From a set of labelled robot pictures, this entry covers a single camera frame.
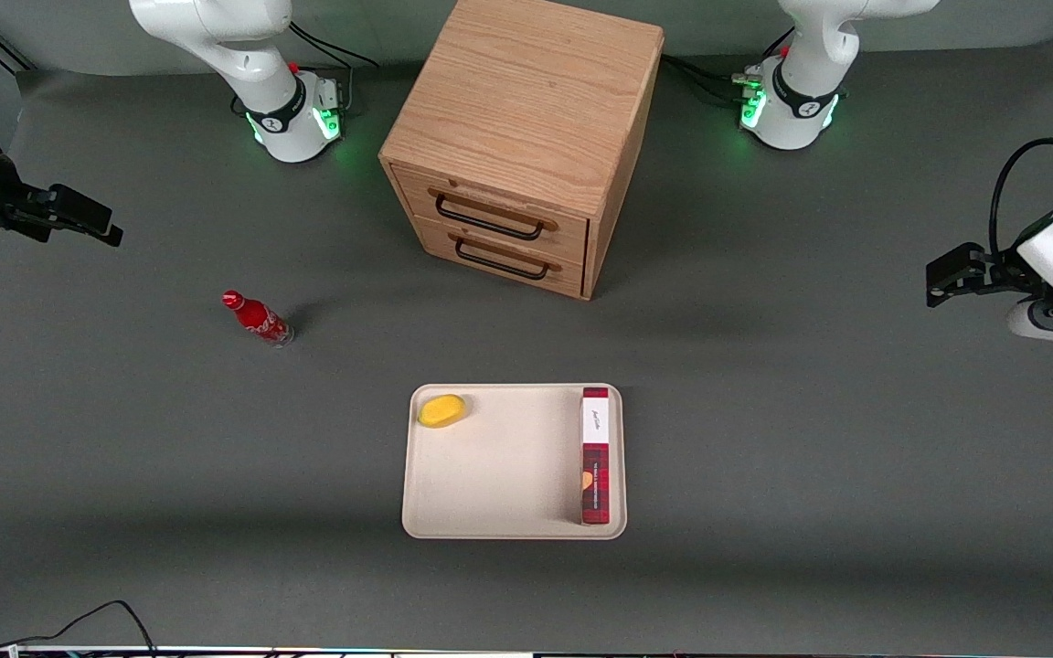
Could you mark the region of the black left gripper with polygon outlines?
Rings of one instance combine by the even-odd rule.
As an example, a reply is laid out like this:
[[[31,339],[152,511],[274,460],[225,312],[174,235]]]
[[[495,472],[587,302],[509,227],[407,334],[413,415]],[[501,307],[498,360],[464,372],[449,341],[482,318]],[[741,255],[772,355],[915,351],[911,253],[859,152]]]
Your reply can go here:
[[[945,265],[925,266],[927,308],[936,308],[952,297],[999,292],[1041,294],[1041,276],[1027,265],[1015,247],[989,253],[979,243],[965,242],[945,254]]]

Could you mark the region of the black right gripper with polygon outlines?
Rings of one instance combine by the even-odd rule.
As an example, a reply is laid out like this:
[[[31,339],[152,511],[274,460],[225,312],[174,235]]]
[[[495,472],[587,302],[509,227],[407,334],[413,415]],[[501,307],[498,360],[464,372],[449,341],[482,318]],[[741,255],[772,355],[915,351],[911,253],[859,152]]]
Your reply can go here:
[[[54,230],[72,230],[114,250],[124,237],[108,206],[67,185],[42,188],[22,182],[9,163],[0,163],[0,230],[34,241],[49,241]]]

